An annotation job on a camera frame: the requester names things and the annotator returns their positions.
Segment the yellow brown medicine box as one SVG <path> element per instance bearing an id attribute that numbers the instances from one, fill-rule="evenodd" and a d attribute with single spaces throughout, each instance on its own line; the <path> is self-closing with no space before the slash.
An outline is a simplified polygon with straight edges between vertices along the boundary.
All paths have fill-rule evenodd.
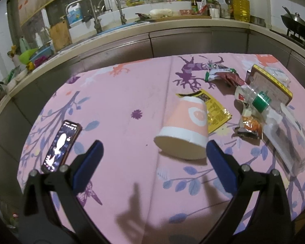
<path id="1" fill-rule="evenodd" d="M 246 82 L 249 86 L 263 91 L 272 101 L 287 105 L 293 98 L 293 93 L 289 87 L 284 86 L 265 71 L 264 67 L 262 68 L 257 64 L 252 66 L 249 75 L 246 77 Z"/>

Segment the orange snack wrapper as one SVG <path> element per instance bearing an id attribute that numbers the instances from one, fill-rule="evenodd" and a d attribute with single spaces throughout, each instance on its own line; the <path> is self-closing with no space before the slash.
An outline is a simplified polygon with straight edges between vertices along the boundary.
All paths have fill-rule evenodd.
<path id="1" fill-rule="evenodd" d="M 260 140 L 263 138 L 263 121 L 259 112 L 250 104 L 242 102 L 242 113 L 234 132 L 241 138 Z"/>

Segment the steel wok with lid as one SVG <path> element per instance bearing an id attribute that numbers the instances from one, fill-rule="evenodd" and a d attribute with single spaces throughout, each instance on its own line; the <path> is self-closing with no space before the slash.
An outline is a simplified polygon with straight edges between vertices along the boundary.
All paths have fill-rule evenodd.
<path id="1" fill-rule="evenodd" d="M 305 21 L 300 17 L 299 13 L 291 13 L 287 7 L 282 6 L 286 11 L 284 15 L 281 15 L 282 22 L 287 28 L 287 35 L 292 32 L 305 39 Z"/>

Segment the clear plastic water bottle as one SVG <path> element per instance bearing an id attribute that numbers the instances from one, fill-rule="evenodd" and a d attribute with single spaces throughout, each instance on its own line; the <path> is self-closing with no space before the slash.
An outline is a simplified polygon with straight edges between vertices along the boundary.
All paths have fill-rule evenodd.
<path id="1" fill-rule="evenodd" d="M 240 86 L 239 91 L 243 102 L 261 117 L 263 134 L 278 152 L 288 173 L 297 176 L 305 171 L 305 130 L 286 105 L 249 85 Z"/>

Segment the blue detergent bottle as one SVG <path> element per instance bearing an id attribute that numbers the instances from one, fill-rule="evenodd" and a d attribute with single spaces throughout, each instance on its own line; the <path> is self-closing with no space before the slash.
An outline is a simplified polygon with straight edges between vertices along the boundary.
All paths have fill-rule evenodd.
<path id="1" fill-rule="evenodd" d="M 80 3 L 74 3 L 67 9 L 67 19 L 69 25 L 72 26 L 78 21 L 83 20 L 83 14 Z"/>

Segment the pink floral tablecloth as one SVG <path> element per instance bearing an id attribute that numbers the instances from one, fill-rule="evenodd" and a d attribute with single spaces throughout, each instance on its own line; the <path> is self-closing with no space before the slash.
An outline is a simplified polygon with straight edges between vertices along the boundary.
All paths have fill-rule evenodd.
<path id="1" fill-rule="evenodd" d="M 210 135 L 240 164 L 259 172 L 277 169 L 283 178 L 291 216 L 305 209 L 305 171 L 287 177 L 266 139 L 251 144 L 234 135 L 241 107 L 234 88 L 204 80 L 221 63 L 244 78 L 254 65 L 285 70 L 270 54 L 193 54 L 104 65 L 77 74 L 54 90 L 40 109 L 21 153 L 17 180 L 40 169 L 63 121 L 82 125 L 67 163 L 96 139 L 104 156 L 78 198 L 92 221 L 112 243 L 198 243 L 228 205 L 226 193 L 208 160 L 187 161 L 163 155 L 155 136 L 179 103 L 179 94 L 203 89 L 232 117 Z"/>

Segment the wooden cutting board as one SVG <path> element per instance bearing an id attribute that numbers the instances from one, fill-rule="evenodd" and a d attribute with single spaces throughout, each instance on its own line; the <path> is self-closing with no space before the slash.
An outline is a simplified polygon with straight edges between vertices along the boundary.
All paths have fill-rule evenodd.
<path id="1" fill-rule="evenodd" d="M 49 30 L 55 52 L 58 52 L 72 44 L 66 20 L 52 26 Z"/>

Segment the yellow cooking oil jug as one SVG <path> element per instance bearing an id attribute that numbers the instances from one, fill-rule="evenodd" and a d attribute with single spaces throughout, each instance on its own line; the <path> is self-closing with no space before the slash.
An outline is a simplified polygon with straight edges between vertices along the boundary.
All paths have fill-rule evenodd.
<path id="1" fill-rule="evenodd" d="M 249 0 L 232 0 L 234 19 L 242 22 L 250 22 Z"/>

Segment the black gas stove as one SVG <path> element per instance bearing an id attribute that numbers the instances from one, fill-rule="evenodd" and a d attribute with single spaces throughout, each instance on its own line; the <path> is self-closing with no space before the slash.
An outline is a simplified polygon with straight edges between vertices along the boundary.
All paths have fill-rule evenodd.
<path id="1" fill-rule="evenodd" d="M 281 32 L 277 32 L 273 29 L 270 29 L 271 32 L 276 33 L 282 37 L 285 37 L 287 40 L 297 44 L 298 46 L 302 47 L 303 49 L 305 49 L 305 38 L 296 34 L 296 33 L 292 33 L 290 30 L 287 31 L 286 34 L 281 33 Z"/>

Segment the green red snack wrapper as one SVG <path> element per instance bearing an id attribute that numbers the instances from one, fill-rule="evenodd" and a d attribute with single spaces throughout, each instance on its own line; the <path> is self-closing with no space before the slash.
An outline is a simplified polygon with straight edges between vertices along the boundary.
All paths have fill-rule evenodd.
<path id="1" fill-rule="evenodd" d="M 235 69 L 222 64 L 212 64 L 209 71 L 206 72 L 204 80 L 206 82 L 223 80 L 229 86 L 242 86 L 245 84 L 245 81 L 240 78 Z"/>

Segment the chrome kitchen faucet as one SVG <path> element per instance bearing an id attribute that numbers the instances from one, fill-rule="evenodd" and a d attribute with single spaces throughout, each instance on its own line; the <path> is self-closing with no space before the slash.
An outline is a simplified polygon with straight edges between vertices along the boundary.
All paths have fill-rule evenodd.
<path id="1" fill-rule="evenodd" d="M 98 6 L 102 6 L 102 3 L 104 3 L 107 0 L 100 0 L 98 3 Z M 125 25 L 127 23 L 127 19 L 125 18 L 125 14 L 122 11 L 121 1 L 120 0 L 112 0 L 113 2 L 109 6 L 111 10 L 119 11 L 119 17 L 121 20 L 121 24 Z"/>

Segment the long wooden chopping board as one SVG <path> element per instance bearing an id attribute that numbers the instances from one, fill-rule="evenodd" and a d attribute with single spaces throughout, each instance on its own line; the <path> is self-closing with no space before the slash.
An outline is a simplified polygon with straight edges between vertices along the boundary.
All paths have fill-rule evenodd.
<path id="1" fill-rule="evenodd" d="M 156 23 L 173 20 L 196 20 L 196 19 L 211 19 L 211 16 L 206 15 L 179 15 L 179 16 L 168 16 L 156 19 L 147 19 L 145 22 Z"/>

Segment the black smartphone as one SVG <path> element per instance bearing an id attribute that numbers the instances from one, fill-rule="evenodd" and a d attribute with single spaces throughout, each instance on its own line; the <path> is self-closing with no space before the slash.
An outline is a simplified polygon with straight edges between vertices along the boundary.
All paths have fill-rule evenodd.
<path id="1" fill-rule="evenodd" d="M 81 130 L 82 126 L 79 123 L 69 120 L 62 123 L 40 168 L 43 173 L 55 172 L 65 163 Z"/>

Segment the yellow snack wrapper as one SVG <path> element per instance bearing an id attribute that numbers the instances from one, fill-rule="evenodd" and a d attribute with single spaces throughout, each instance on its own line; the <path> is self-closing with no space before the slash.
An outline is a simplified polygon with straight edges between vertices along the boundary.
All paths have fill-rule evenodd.
<path id="1" fill-rule="evenodd" d="M 198 90 L 190 94 L 176 94 L 180 98 L 195 97 L 199 98 L 206 104 L 208 115 L 208 132 L 213 133 L 218 128 L 222 127 L 232 118 L 232 114 L 223 107 L 211 94 L 205 90 Z"/>

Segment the white tissue packet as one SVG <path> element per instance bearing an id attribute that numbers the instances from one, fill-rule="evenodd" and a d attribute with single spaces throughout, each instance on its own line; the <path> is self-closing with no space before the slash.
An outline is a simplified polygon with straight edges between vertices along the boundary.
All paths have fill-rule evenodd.
<path id="1" fill-rule="evenodd" d="M 281 69 L 273 68 L 273 67 L 265 67 L 264 69 L 269 74 L 271 74 L 275 79 L 280 81 L 284 86 L 286 86 L 287 88 L 289 87 L 291 80 Z"/>

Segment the pink white paper cup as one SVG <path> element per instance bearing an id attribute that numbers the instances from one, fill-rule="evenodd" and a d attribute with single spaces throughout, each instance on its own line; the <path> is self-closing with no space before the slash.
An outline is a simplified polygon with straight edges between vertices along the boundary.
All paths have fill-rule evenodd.
<path id="1" fill-rule="evenodd" d="M 205 159 L 208 142 L 206 104 L 193 96 L 180 98 L 173 114 L 154 138 L 154 142 L 169 156 L 184 160 Z"/>

